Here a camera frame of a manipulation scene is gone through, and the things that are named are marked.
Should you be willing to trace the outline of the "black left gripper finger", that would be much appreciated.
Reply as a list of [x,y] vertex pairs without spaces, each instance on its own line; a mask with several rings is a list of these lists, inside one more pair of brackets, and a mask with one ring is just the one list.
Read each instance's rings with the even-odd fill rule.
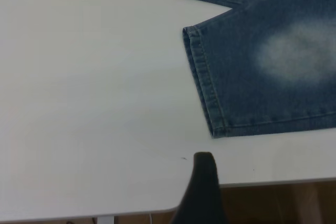
[[194,154],[191,179],[171,223],[228,223],[216,163],[210,152]]

